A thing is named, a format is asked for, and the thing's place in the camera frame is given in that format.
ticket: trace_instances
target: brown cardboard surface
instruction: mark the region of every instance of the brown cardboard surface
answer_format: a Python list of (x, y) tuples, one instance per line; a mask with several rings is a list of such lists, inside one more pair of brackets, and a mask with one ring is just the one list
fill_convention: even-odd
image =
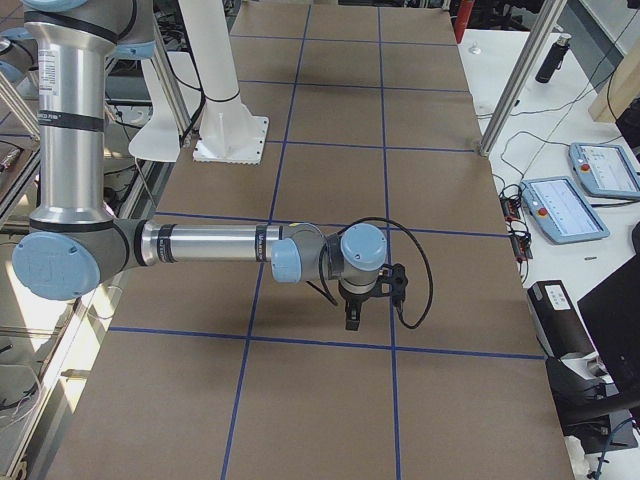
[(287, 146), (275, 219), (349, 224), (384, 214), (382, 150)]
[(301, 40), (232, 37), (238, 80), (293, 82)]
[(398, 398), (403, 480), (573, 478), (544, 362), (399, 352)]
[(377, 42), (378, 15), (369, 7), (315, 5), (307, 37)]
[(468, 93), (385, 90), (384, 106), (389, 147), (471, 151), (481, 137)]
[(232, 35), (302, 38), (307, 5), (244, 2), (233, 24)]
[(389, 213), (407, 227), (506, 233), (491, 166), (475, 153), (387, 152)]
[(468, 91), (455, 46), (382, 45), (384, 84), (397, 88), (439, 88)]
[(244, 343), (109, 332), (49, 480), (219, 472)]
[(253, 343), (229, 480), (395, 478), (389, 352)]
[(449, 12), (438, 8), (380, 10), (383, 42), (455, 45)]
[(175, 165), (159, 212), (269, 218), (281, 146), (265, 145), (260, 165), (196, 162)]
[[(430, 260), (434, 300), (423, 326), (397, 325), (396, 342), (410, 347), (541, 355), (509, 241), (418, 233)], [(402, 233), (391, 235), (393, 262), (408, 268), (404, 317), (413, 323), (426, 302), (422, 260)]]
[(380, 147), (380, 112), (378, 89), (301, 85), (296, 89), (289, 140)]
[(300, 83), (380, 86), (380, 51), (375, 43), (307, 40)]

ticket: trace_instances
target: wire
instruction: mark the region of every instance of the wire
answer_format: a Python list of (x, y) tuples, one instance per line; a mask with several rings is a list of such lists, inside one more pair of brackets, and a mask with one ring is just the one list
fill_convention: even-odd
[(531, 165), (533, 165), (533, 162), (535, 160), (535, 156), (532, 158), (531, 162), (529, 162), (529, 165), (527, 165), (527, 168), (524, 169), (524, 171), (520, 170), (518, 167), (516, 167), (515, 165), (513, 165), (512, 163), (508, 162), (505, 158), (504, 155), (505, 153), (507, 153), (507, 149), (509, 148), (509, 145), (511, 144), (511, 142), (519, 135), (529, 135), (530, 137), (535, 138), (536, 140), (539, 140), (541, 142), (543, 142), (543, 145), (545, 144), (550, 144), (550, 145), (562, 145), (565, 147), (569, 147), (568, 143), (564, 143), (564, 142), (552, 142), (550, 140), (545, 140), (531, 132), (528, 132), (526, 130), (520, 130), (518, 132), (516, 132), (515, 134), (513, 134), (505, 143), (504, 148), (502, 150), (502, 152), (500, 153), (500, 160), (502, 162), (504, 162), (505, 164), (507, 164), (509, 167), (513, 168), (516, 172), (518, 172), (520, 174), (520, 180), (522, 180), (524, 178), (524, 176), (527, 173), (527, 170), (529, 170), (529, 168), (531, 168)]
[(602, 475), (602, 465), (604, 464), (604, 457), (609, 451), (609, 447), (613, 443), (613, 438), (616, 436), (616, 433), (618, 433), (622, 429), (622, 427), (631, 422), (633, 422), (633, 417), (627, 418), (626, 420), (620, 422), (616, 428), (611, 430), (611, 433), (607, 437), (607, 441), (604, 444), (604, 448), (602, 449), (602, 454), (600, 455), (600, 458), (598, 458), (598, 468), (593, 473), (591, 478), (593, 478), (594, 480), (600, 479), (600, 475)]
[(420, 315), (420, 317), (418, 318), (418, 320), (415, 323), (409, 324), (404, 320), (403, 308), (402, 307), (396, 307), (396, 313), (398, 314), (398, 319), (400, 320), (400, 323), (404, 327), (408, 328), (409, 330), (414, 330), (414, 329), (418, 328), (422, 324), (424, 319), (429, 314), (429, 311), (431, 310), (431, 306), (433, 305), (433, 274), (432, 274), (432, 271), (431, 271), (431, 265), (429, 263), (429, 259), (427, 257), (427, 254), (425, 253), (424, 249), (422, 248), (422, 245), (420, 245), (420, 242), (418, 241), (418, 239), (415, 237), (415, 235), (413, 235), (413, 233), (411, 233), (411, 231), (408, 228), (406, 228), (404, 225), (396, 222), (395, 220), (391, 220), (389, 218), (384, 218), (384, 217), (364, 217), (364, 218), (361, 218), (359, 220), (356, 220), (351, 225), (349, 225), (347, 227), (344, 227), (342, 230), (340, 230), (338, 232), (338, 235), (342, 235), (349, 228), (351, 228), (351, 227), (353, 227), (355, 225), (358, 225), (360, 223), (364, 223), (364, 222), (383, 222), (383, 223), (386, 223), (387, 225), (393, 225), (394, 227), (397, 227), (400, 231), (402, 231), (405, 235), (407, 235), (411, 239), (413, 244), (418, 249), (418, 252), (420, 253), (420, 256), (422, 257), (422, 262), (424, 263), (424, 267), (425, 267), (425, 270), (427, 272), (427, 281), (429, 283), (429, 293), (428, 293), (428, 296), (427, 296), (427, 302), (426, 302), (426, 305), (424, 307), (424, 310), (423, 310), (422, 314)]
[(592, 208), (615, 208), (615, 207), (626, 207), (627, 205), (633, 205), (634, 203), (638, 203), (640, 200), (629, 200), (628, 202), (619, 202), (619, 203), (592, 203)]
[(616, 117), (616, 114), (613, 113), (613, 108), (611, 107), (611, 84), (613, 83), (613, 78), (614, 78), (616, 72), (618, 71), (618, 67), (619, 66), (620, 66), (620, 64), (616, 65), (616, 68), (613, 69), (613, 72), (611, 73), (611, 77), (609, 78), (609, 83), (607, 83), (607, 95), (606, 95), (607, 107), (609, 108), (609, 112), (611, 113), (611, 116), (613, 117), (614, 123), (617, 123), (618, 117)]

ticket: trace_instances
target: black cable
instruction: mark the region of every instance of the black cable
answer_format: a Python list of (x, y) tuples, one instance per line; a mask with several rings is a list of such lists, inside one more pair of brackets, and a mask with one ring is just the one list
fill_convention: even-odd
[[(180, 17), (180, 21), (184, 24), (184, 19), (182, 16), (182, 10), (180, 10), (180, 4), (176, 3), (176, 9), (177, 9), (177, 13)], [(182, 133), (182, 135), (180, 136), (180, 145), (182, 145), (184, 143), (184, 140), (187, 138), (187, 136), (193, 131), (193, 128), (195, 127), (196, 122), (198, 121), (198, 117), (200, 117), (200, 114), (202, 113), (202, 110), (204, 109), (204, 106), (207, 103), (207, 96), (204, 93), (204, 88), (202, 87), (202, 79), (200, 77), (200, 72), (198, 71), (198, 65), (196, 64), (196, 59), (195, 56), (193, 55), (193, 49), (191, 48), (191, 41), (189, 40), (189, 34), (187, 33), (187, 29), (185, 28), (184, 31), (184, 41), (185, 44), (187, 45), (187, 53), (189, 54), (189, 58), (191, 59), (191, 63), (193, 64), (193, 69), (196, 72), (196, 78), (198, 79), (198, 85), (200, 85), (200, 105), (198, 105), (198, 108), (196, 109), (195, 112), (193, 112), (193, 115), (191, 116), (191, 121), (189, 122), (189, 125), (187, 125), (187, 129)]]
[(633, 422), (633, 417), (627, 418), (626, 420), (620, 422), (616, 428), (611, 430), (611, 433), (607, 437), (607, 441), (604, 444), (604, 448), (602, 449), (600, 458), (598, 458), (598, 468), (593, 473), (593, 475), (591, 475), (589, 478), (593, 478), (594, 480), (600, 479), (600, 475), (602, 475), (602, 465), (604, 464), (604, 457), (609, 451), (609, 447), (611, 447), (611, 444), (613, 443), (613, 438), (616, 436), (616, 433), (618, 433), (618, 431), (622, 429), (622, 427), (624, 427), (627, 423), (630, 423), (630, 422)]
[(592, 203), (592, 208), (615, 208), (615, 207), (626, 207), (627, 205), (633, 205), (634, 203), (638, 203), (640, 200), (629, 200), (628, 202), (619, 202), (619, 203)]
[(611, 72), (611, 77), (609, 78), (609, 83), (607, 83), (607, 94), (606, 94), (607, 107), (609, 108), (609, 112), (611, 113), (611, 116), (613, 117), (614, 123), (618, 121), (618, 117), (616, 117), (616, 114), (613, 113), (613, 108), (611, 107), (610, 95), (611, 95), (611, 84), (613, 83), (613, 78), (614, 78), (614, 76), (616, 74), (616, 71), (618, 71), (618, 66), (620, 66), (620, 64), (618, 64), (616, 66), (616, 68), (613, 69), (613, 72)]
[(338, 306), (338, 301), (334, 298), (333, 295), (331, 295), (331, 291), (329, 291), (329, 286), (327, 285), (327, 281), (324, 278), (324, 269), (323, 269), (323, 265), (322, 265), (322, 260), (324, 259), (324, 255), (327, 252), (327, 244), (325, 243), (324, 246), (322, 247), (322, 250), (320, 250), (320, 255), (318, 256), (318, 271), (319, 271), (319, 275), (320, 275), (320, 284), (322, 285), (322, 288), (324, 288), (325, 293), (327, 294), (327, 300), (329, 300), (334, 306)]
[(428, 294), (428, 297), (427, 297), (427, 303), (425, 305), (425, 308), (424, 308), (422, 314), (420, 315), (420, 317), (418, 318), (418, 320), (415, 323), (408, 324), (404, 320), (402, 307), (396, 307), (396, 313), (398, 314), (398, 319), (400, 320), (400, 323), (404, 327), (406, 327), (406, 328), (408, 328), (410, 330), (414, 330), (414, 329), (418, 328), (422, 324), (424, 319), (429, 314), (429, 311), (431, 310), (431, 306), (433, 305), (433, 274), (431, 272), (431, 265), (429, 263), (429, 259), (427, 258), (427, 254), (424, 252), (424, 249), (422, 248), (422, 245), (420, 245), (420, 242), (418, 241), (418, 239), (415, 237), (415, 235), (413, 235), (413, 233), (411, 233), (411, 231), (408, 228), (406, 228), (404, 225), (396, 222), (395, 220), (391, 220), (389, 218), (384, 218), (384, 217), (364, 217), (364, 218), (361, 218), (361, 219), (353, 222), (351, 225), (349, 225), (347, 227), (344, 227), (342, 230), (340, 230), (338, 232), (338, 235), (342, 235), (349, 228), (351, 228), (351, 227), (353, 227), (355, 225), (358, 225), (360, 223), (364, 223), (364, 222), (382, 222), (382, 223), (386, 223), (388, 225), (393, 225), (394, 227), (398, 228), (400, 231), (402, 231), (405, 235), (407, 235), (411, 239), (413, 244), (418, 249), (418, 252), (420, 253), (420, 256), (422, 257), (422, 261), (424, 263), (424, 267), (425, 267), (425, 270), (427, 272), (427, 281), (429, 283), (429, 294)]

